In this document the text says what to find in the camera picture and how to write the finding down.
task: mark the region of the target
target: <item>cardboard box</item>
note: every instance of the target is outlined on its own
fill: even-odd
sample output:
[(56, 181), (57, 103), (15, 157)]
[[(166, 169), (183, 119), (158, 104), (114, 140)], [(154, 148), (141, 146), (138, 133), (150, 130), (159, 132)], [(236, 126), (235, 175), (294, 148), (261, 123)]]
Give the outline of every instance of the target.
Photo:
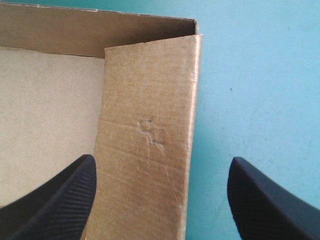
[(0, 2), (0, 205), (93, 154), (87, 240), (184, 239), (201, 45), (193, 19)]

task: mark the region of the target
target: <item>cardboard box flap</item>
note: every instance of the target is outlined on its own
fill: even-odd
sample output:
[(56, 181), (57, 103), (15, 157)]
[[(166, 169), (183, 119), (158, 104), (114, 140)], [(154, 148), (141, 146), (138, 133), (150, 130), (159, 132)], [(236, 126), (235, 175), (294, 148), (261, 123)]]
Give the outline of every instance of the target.
[(0, 46), (103, 58), (104, 48), (194, 35), (193, 19), (0, 2)]
[(105, 49), (88, 240), (185, 238), (201, 42)]

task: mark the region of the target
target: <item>blue background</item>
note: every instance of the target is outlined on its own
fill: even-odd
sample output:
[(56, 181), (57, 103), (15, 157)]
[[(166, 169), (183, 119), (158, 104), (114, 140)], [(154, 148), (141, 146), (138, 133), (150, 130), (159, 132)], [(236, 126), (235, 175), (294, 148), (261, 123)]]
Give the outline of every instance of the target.
[(16, 0), (198, 19), (204, 34), (187, 240), (239, 240), (226, 186), (242, 156), (320, 208), (320, 1)]

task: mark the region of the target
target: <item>corrugated cardboard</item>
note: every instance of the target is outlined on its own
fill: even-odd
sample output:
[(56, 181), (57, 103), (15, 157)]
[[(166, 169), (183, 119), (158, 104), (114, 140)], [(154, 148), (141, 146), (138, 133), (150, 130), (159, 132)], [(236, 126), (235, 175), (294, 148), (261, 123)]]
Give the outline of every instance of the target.
[(194, 35), (193, 19), (0, 2), (0, 46), (105, 57), (104, 49)]
[(93, 154), (104, 60), (0, 47), (0, 204)]
[(106, 48), (89, 239), (182, 240), (201, 37)]
[(0, 2), (0, 203), (94, 147), (82, 238), (184, 239), (196, 33), (193, 19)]

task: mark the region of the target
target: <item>black rubber grip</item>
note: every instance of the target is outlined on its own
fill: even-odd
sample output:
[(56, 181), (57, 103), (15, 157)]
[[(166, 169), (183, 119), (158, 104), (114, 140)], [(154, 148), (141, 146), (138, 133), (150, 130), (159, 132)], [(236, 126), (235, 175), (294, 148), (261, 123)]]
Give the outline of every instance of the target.
[(96, 186), (95, 159), (83, 155), (39, 188), (0, 209), (0, 240), (79, 240)]
[(227, 195), (243, 240), (320, 240), (320, 211), (241, 157), (232, 161)]

